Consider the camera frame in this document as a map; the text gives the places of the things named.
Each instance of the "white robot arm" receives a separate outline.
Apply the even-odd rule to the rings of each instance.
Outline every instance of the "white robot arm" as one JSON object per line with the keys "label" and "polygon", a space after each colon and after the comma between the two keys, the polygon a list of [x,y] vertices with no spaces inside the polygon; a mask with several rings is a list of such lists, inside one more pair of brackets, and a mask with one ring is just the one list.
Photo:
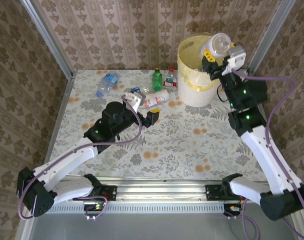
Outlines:
{"label": "white robot arm", "polygon": [[243,47],[237,45],[227,52],[228,56],[224,58],[223,64],[218,66],[213,62],[213,58],[208,56],[207,51],[202,59],[203,70],[209,73],[211,80],[220,80],[233,109],[228,114],[229,123],[253,152],[269,187],[264,189],[260,184],[249,181],[240,174],[233,174],[225,177],[220,192],[211,192],[210,197],[228,200],[233,196],[243,196],[259,204],[271,220],[277,220],[302,209],[293,186],[304,198],[304,184],[277,149],[258,110],[257,105],[267,100],[265,81],[242,81],[236,70],[240,69],[245,61]]}
{"label": "white robot arm", "polygon": [[[244,64],[245,56],[244,49],[241,46],[235,46],[229,50],[222,66],[208,61],[204,57],[203,70],[210,74],[212,80],[220,79],[230,105],[234,109],[228,114],[230,125],[253,152],[267,178],[268,186],[262,187],[261,184],[249,181],[236,173],[225,177],[219,191],[211,191],[208,197],[216,201],[225,201],[243,196],[260,205],[271,220],[277,220],[302,208],[295,195],[293,185],[299,189],[304,198],[304,184],[290,169],[272,138],[269,137],[269,143],[266,139],[266,122],[257,108],[257,104],[267,99],[266,83],[263,81],[244,82],[232,72]],[[128,93],[125,98],[136,112],[142,96]],[[139,114],[142,125],[146,127],[153,125],[158,118],[158,114],[154,116],[155,113],[157,112],[150,111],[146,118]],[[107,145],[92,146],[92,143],[114,142],[120,132],[135,122],[135,117],[131,111],[125,108],[124,104],[109,103],[102,112],[102,118],[84,134],[84,138],[66,151],[66,153],[72,152],[68,157],[60,159],[59,156],[51,162],[37,167],[34,171],[30,171],[28,168],[23,169],[18,178],[17,194],[19,197],[22,196],[31,179],[42,173],[52,163],[60,160],[54,167],[38,177],[36,183],[24,195],[23,203],[33,213],[33,216],[44,214],[53,204],[61,201],[101,195],[104,190],[103,186],[92,175],[85,175],[84,178],[74,181],[60,181],[77,166],[108,147]],[[87,145],[87,147],[76,150],[83,145]],[[274,149],[286,172],[281,169],[269,147]],[[110,198],[115,198],[116,191],[113,192],[115,194],[109,193]]]}
{"label": "white robot arm", "polygon": [[146,117],[137,112],[144,96],[135,92],[126,93],[123,97],[126,103],[114,101],[107,104],[102,112],[102,118],[96,121],[94,126],[84,133],[84,137],[65,153],[33,171],[27,167],[20,171],[17,195],[22,198],[21,201],[34,217],[44,214],[54,204],[77,197],[99,196],[106,193],[109,200],[115,199],[116,191],[113,186],[102,186],[91,174],[77,180],[61,180],[76,167],[100,154],[109,145],[115,144],[115,138],[119,140],[119,134],[133,123],[148,128],[158,120],[159,109],[149,111]]}

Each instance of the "table surface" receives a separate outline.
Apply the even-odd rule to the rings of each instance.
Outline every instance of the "table surface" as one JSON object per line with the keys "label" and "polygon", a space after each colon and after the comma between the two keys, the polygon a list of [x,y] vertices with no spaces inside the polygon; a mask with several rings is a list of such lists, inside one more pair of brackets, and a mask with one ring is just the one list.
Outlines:
{"label": "table surface", "polygon": [[[100,79],[107,70],[79,70],[60,125],[51,159],[74,145],[101,117],[106,104],[121,102],[121,95],[139,84],[151,82],[153,70],[116,70],[120,81],[106,96],[96,97]],[[167,71],[161,71],[163,77]],[[154,126],[143,127],[139,139],[123,146],[110,146],[71,174],[104,177],[181,178],[221,180],[241,173],[253,181],[266,178],[251,150],[231,129],[227,102],[218,97],[195,108],[180,101],[170,89],[170,100],[158,105],[160,117]],[[148,110],[139,108],[146,115]],[[136,124],[120,134],[121,141],[133,138]]]}

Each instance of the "plastic bottle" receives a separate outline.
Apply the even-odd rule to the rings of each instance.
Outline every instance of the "plastic bottle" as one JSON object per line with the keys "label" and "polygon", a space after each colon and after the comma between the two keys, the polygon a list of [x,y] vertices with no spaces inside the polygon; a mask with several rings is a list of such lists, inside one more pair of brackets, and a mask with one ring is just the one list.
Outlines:
{"label": "plastic bottle", "polygon": [[149,108],[151,106],[159,104],[160,102],[169,100],[169,98],[170,95],[168,94],[168,91],[166,89],[157,91],[156,93],[147,94],[143,103],[143,107]]}
{"label": "plastic bottle", "polygon": [[203,58],[205,48],[208,48],[213,57],[224,57],[231,48],[232,41],[225,33],[217,33],[206,41],[200,48],[199,56]]}
{"label": "plastic bottle", "polygon": [[118,77],[115,74],[106,74],[98,85],[98,91],[96,92],[96,96],[99,98],[106,94],[113,86],[115,86],[118,82]]}
{"label": "plastic bottle", "polygon": [[136,87],[132,88],[131,92],[132,93],[134,93],[134,92],[140,92],[140,93],[146,95],[146,94],[152,94],[152,93],[154,93],[154,90],[152,89],[151,86],[140,85],[140,86],[136,86]]}
{"label": "plastic bottle", "polygon": [[155,69],[155,72],[153,74],[153,79],[152,79],[152,88],[154,91],[160,91],[163,88],[163,81],[162,81],[162,74],[160,73],[160,69],[157,67]]}
{"label": "plastic bottle", "polygon": [[177,74],[174,71],[173,66],[170,67],[166,80],[164,81],[163,85],[169,87],[177,87]]}

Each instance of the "floral wallpaper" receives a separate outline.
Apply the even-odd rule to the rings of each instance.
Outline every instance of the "floral wallpaper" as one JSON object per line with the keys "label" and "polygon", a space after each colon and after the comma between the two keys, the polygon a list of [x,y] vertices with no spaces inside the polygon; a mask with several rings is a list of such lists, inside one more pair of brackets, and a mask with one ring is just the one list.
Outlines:
{"label": "floral wallpaper", "polygon": [[0,240],[19,223],[16,182],[43,163],[67,80],[17,0],[0,0]]}
{"label": "floral wallpaper", "polygon": [[224,32],[250,60],[280,0],[35,0],[66,62],[79,69],[168,69],[190,34]]}
{"label": "floral wallpaper", "polygon": [[[272,134],[284,158],[304,181],[304,0],[297,0],[274,39],[258,75],[286,76],[296,89],[272,119]],[[290,84],[268,82],[267,113],[289,90]]]}

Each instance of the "white bucket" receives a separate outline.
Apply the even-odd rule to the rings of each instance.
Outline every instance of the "white bucket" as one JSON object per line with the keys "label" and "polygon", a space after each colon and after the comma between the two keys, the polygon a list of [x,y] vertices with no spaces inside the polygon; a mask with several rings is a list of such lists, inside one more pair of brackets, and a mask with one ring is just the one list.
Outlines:
{"label": "white bucket", "polygon": [[[211,38],[208,35],[193,35],[180,44],[177,51],[177,91],[181,101],[191,107],[208,105],[216,94],[220,84],[216,79],[211,81],[209,74],[197,71],[202,66],[199,58],[200,47]],[[222,58],[216,58],[222,64]]]}

